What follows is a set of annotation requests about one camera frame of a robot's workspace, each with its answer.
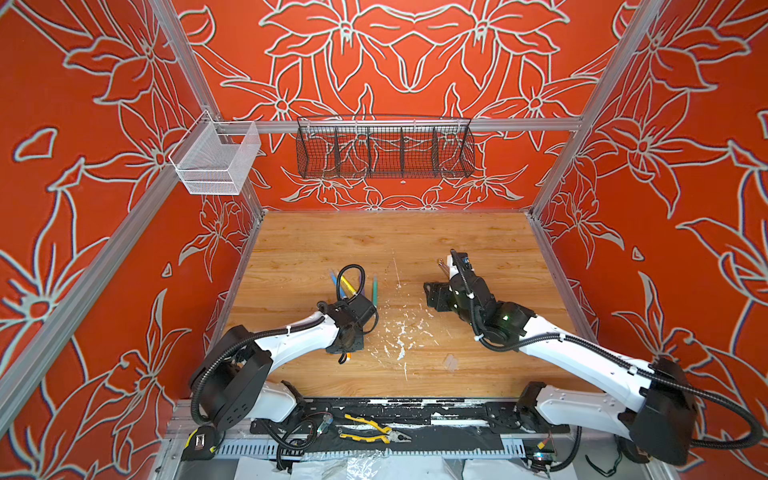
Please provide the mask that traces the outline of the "yellow highlighter pen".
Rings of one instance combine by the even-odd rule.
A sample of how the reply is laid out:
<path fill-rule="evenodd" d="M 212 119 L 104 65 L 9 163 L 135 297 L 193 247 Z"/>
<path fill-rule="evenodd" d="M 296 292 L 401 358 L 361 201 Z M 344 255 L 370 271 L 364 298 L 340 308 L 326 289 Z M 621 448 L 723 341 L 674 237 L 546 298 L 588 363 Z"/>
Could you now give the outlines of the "yellow highlighter pen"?
<path fill-rule="evenodd" d="M 357 289 L 341 274 L 337 277 L 338 283 L 345 289 L 346 292 L 348 292 L 351 295 L 355 295 L 357 293 Z"/>

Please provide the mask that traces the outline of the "blue marker pen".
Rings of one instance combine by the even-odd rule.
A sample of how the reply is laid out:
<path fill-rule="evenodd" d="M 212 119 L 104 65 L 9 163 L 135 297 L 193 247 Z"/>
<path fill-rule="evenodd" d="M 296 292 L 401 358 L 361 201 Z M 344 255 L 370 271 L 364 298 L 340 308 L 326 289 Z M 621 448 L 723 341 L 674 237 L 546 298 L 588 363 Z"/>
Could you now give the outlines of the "blue marker pen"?
<path fill-rule="evenodd" d="M 329 274 L 330 274 L 330 277 L 331 277 L 331 280 L 332 280 L 332 283 L 333 283 L 334 293 L 336 295 L 336 299 L 337 300 L 341 300 L 344 297 L 344 292 L 341 290 L 341 288 L 339 286 L 339 281 L 338 281 L 337 275 L 336 275 L 336 273 L 333 270 L 330 270 Z"/>

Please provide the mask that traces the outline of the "green marker pen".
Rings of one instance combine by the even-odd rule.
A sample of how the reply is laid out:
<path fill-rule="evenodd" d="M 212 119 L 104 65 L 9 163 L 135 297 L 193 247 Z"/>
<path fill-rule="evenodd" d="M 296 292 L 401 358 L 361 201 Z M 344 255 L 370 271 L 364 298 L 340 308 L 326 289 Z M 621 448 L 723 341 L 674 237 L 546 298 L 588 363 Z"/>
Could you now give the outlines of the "green marker pen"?
<path fill-rule="evenodd" d="M 379 287 L 378 287 L 378 278 L 374 276 L 373 282 L 372 282 L 372 296 L 371 300 L 373 303 L 373 306 L 378 308 L 378 297 L 379 297 Z"/>

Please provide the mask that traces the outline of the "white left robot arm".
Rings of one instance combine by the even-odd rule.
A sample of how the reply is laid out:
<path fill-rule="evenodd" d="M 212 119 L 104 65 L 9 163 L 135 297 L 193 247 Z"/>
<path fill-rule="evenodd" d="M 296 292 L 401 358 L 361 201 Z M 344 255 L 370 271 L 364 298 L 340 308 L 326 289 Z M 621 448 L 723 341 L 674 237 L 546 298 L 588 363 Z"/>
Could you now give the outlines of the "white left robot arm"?
<path fill-rule="evenodd" d="M 358 264 L 341 268 L 338 279 L 350 270 L 357 272 L 355 292 L 344 294 L 336 283 L 336 301 L 319 302 L 303 320 L 281 328 L 251 332 L 238 325 L 210 347 L 202 364 L 189 380 L 190 415 L 200 425 L 226 431 L 244 419 L 288 419 L 299 407 L 299 394 L 288 383 L 273 383 L 268 377 L 279 367 L 315 351 L 336 355 L 340 364 L 364 348 L 377 325 L 379 313 L 365 296 L 366 272 Z"/>

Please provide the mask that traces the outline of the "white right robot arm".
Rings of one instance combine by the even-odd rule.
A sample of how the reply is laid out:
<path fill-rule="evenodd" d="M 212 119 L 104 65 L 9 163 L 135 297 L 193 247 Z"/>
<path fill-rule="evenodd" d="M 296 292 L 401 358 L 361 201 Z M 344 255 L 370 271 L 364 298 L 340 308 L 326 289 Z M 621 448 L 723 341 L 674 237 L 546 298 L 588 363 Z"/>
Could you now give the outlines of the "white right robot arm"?
<path fill-rule="evenodd" d="M 653 363 L 621 355 L 555 326 L 520 304 L 496 299 L 465 252 L 451 251 L 440 263 L 443 282 L 423 285 L 426 303 L 467 323 L 476 342 L 496 353 L 516 352 L 544 360 L 596 387 L 596 392 L 563 390 L 531 382 L 517 403 L 528 429 L 572 425 L 623 438 L 640 452 L 674 466 L 693 448 L 743 450 L 759 444 L 764 430 L 745 407 L 693 387 L 668 359 Z M 740 438 L 697 439 L 696 402 L 723 407 L 748 425 Z"/>

